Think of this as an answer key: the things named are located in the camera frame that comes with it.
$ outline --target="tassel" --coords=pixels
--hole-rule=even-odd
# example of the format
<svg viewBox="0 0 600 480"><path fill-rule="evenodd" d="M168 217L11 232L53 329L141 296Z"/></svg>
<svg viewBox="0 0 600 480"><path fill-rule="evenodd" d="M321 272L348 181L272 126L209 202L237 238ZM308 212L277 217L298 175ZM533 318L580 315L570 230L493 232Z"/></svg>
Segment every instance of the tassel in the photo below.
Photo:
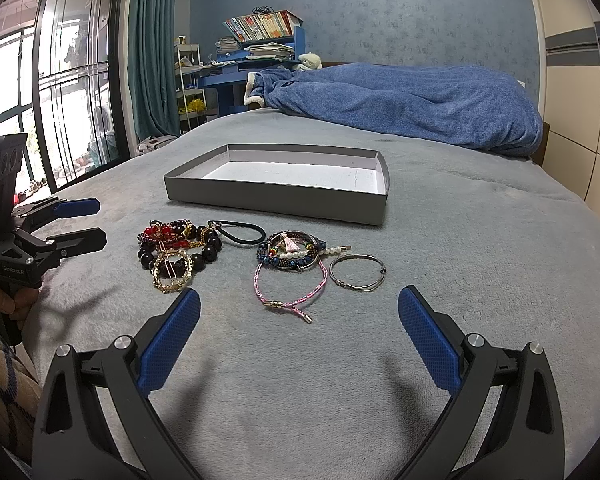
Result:
<svg viewBox="0 0 600 480"><path fill-rule="evenodd" d="M300 250L300 247L296 245L296 243L289 238L286 234L282 235L285 240L285 249L287 253L293 253Z"/></svg>

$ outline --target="plaid fabric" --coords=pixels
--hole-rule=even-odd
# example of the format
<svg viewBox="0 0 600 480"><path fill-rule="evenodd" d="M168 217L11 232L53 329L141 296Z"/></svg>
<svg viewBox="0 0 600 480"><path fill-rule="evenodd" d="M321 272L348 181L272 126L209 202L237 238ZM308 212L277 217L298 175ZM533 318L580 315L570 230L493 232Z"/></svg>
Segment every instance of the plaid fabric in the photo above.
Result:
<svg viewBox="0 0 600 480"><path fill-rule="evenodd" d="M0 442L27 463L40 386L0 338Z"/></svg>

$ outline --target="black hair tie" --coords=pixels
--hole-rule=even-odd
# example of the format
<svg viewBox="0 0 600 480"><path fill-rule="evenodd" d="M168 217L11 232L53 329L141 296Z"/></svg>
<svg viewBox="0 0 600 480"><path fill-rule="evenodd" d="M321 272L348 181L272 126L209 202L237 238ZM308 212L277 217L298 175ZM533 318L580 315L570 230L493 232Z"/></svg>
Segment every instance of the black hair tie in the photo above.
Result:
<svg viewBox="0 0 600 480"><path fill-rule="evenodd" d="M224 236L229 238L229 240L233 240L234 242L243 244L243 245L257 245L267 237L267 234L264 232L264 229L260 226L257 226L256 224L245 224L242 222L225 222L224 220L209 220L209 222L207 222L207 224L212 229L215 229L216 231L222 233ZM241 240L240 238L237 238L237 237L233 236L232 234L228 233L227 231L225 231L224 229L222 229L223 225L233 226L233 227L246 227L247 229L251 229L253 231L259 232L260 238L258 238L257 240Z"/></svg>

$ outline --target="bracelet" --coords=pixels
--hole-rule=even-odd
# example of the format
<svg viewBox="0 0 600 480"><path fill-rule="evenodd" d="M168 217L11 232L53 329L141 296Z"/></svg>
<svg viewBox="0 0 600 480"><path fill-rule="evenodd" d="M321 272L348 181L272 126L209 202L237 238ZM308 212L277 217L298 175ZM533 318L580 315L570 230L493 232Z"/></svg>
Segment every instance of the bracelet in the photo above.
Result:
<svg viewBox="0 0 600 480"><path fill-rule="evenodd" d="M267 234L264 232L264 229L260 226L257 226L256 224L245 224L242 222L227 222L225 220L209 220L209 222L207 222L207 224L209 225L209 227L211 229L215 229L219 233L222 233L224 236L229 238L229 240L233 240L234 242L237 242L237 243L243 244L243 245L257 245L261 241L263 241L264 238L267 237ZM260 237L257 240L241 240L240 238L233 236L231 233L228 233L227 231L222 229L223 225L234 226L234 227L246 227L247 229L251 229L253 231L259 232Z"/></svg>
<svg viewBox="0 0 600 480"><path fill-rule="evenodd" d="M222 249L222 240L216 231L206 226L196 228L189 220L167 224L152 220L150 226L138 235L138 241L140 264L151 271L154 287L163 293L182 290L193 272L200 272L207 263L214 262ZM186 253L186 249L196 247L202 247L202 251L191 256ZM180 259L171 262L170 256L180 256ZM160 278L171 281L163 283Z"/></svg>
<svg viewBox="0 0 600 480"><path fill-rule="evenodd" d="M342 280L337 279L333 275L333 267L335 267L336 264L339 264L340 262L342 262L344 260L372 260L374 262L377 262L381 266L380 277L377 280L375 280L373 283L369 283L368 285L357 286L357 285L350 285L349 283L345 283ZM386 267L384 266L384 263L382 263L382 261L380 261L375 256L371 256L369 254L343 254L339 258L336 258L335 260L333 260L331 262L331 265L329 266L329 277L334 281L334 283L337 286L341 286L342 288L349 288L350 290L360 290L362 292L371 292L372 290L376 290L376 288L378 288L382 284L382 282L384 282L385 276L386 276Z"/></svg>
<svg viewBox="0 0 600 480"><path fill-rule="evenodd" d="M311 269L324 254L339 254L350 250L351 246L327 248L320 238L301 231L280 231L271 235L258 246L258 262L286 270L302 272Z"/></svg>
<svg viewBox="0 0 600 480"><path fill-rule="evenodd" d="M263 263L259 263L258 266L256 267L256 272L253 275L253 288L256 291L256 296L260 299L260 301L262 302L262 304L264 306L268 306L271 308L287 309L287 310L293 312L294 314L296 314L296 316L304 319L307 323L311 323L313 321L311 316L306 314L304 311L300 310L298 307L296 307L296 305L298 305L300 303L304 303L305 301L314 297L318 292L320 292L320 290L327 283L327 274L328 274L327 268L324 266L324 264L320 260L318 260L318 265L322 269L322 281L318 284L318 286L315 287L314 290L312 290L306 296L303 296L302 298L295 300L295 301L290 301L288 303L284 303L283 301L266 300L266 298L262 295L262 293L260 291L260 286L258 285L258 276L260 275L260 269L262 268Z"/></svg>

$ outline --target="desk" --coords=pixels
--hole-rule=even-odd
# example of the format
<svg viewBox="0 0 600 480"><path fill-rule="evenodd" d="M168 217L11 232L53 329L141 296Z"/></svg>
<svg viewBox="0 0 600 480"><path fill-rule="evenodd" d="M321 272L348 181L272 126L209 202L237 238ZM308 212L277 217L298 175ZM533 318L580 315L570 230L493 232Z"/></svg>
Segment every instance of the desk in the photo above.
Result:
<svg viewBox="0 0 600 480"><path fill-rule="evenodd" d="M296 58L305 53L304 43L304 28L296 27L294 34L286 38L269 38L267 40L247 41L240 44L241 48L255 44L264 43L283 43L292 45L296 53ZM197 88L215 88L218 92L218 117L235 114L238 112L247 111L247 107L234 100L234 85L245 83L249 72L258 72L265 68L276 68L284 66L291 68L293 65L300 63L297 59L288 61L277 61L273 59L244 59L246 51L241 50L228 56L219 56L218 60L233 60L235 62L222 67L222 73L199 76L196 79Z"/></svg>
<svg viewBox="0 0 600 480"><path fill-rule="evenodd" d="M290 68L298 60L279 61L272 59L253 59L235 61L222 67L221 74L201 76L196 79L197 88L215 88L218 92L218 117L247 111L247 107L234 100L234 85L246 83L249 72L258 72L265 68L284 66Z"/></svg>

